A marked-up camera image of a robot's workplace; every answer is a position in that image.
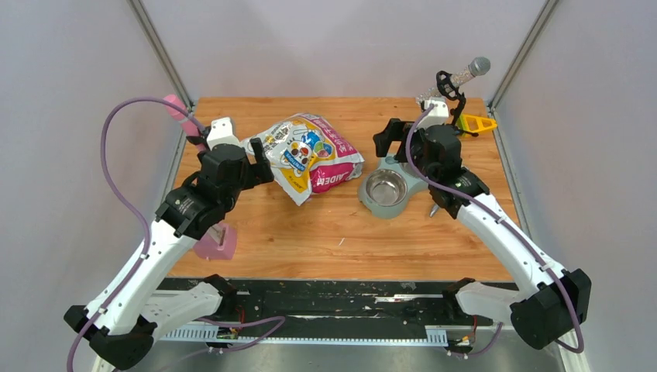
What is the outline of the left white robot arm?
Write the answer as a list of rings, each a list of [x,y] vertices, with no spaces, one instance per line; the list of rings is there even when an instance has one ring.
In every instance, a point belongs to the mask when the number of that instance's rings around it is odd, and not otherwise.
[[[157,340],[189,322],[206,315],[227,320],[236,313],[236,290],[217,274],[173,297],[150,301],[172,266],[234,209],[241,191],[273,181],[259,138],[247,147],[218,143],[198,157],[201,169],[168,193],[145,239],[111,284],[64,315],[78,337],[116,370],[134,367]]]

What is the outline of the pet food bag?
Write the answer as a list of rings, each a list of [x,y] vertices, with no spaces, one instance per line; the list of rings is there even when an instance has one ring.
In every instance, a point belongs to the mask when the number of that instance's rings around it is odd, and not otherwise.
[[[247,153],[250,140],[259,139],[277,182],[300,206],[363,173],[362,154],[324,117],[298,113],[241,141]]]

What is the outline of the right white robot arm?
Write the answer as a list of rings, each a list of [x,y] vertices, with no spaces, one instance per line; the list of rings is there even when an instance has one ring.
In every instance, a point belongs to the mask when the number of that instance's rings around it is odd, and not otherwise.
[[[462,279],[442,303],[445,318],[459,324],[471,315],[483,316],[511,324],[534,349],[556,343],[582,353],[590,277],[553,260],[508,217],[488,186],[463,166],[462,144],[454,128],[420,129],[416,123],[393,118],[373,141],[378,157],[385,157],[398,141],[396,159],[428,183],[437,206],[470,229],[514,279],[514,291]]]

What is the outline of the metal scoop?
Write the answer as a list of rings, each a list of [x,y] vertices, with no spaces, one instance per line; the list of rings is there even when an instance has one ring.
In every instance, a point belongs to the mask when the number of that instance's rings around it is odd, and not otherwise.
[[[429,212],[429,217],[432,218],[439,209],[440,207],[438,205],[433,205],[431,211]]]

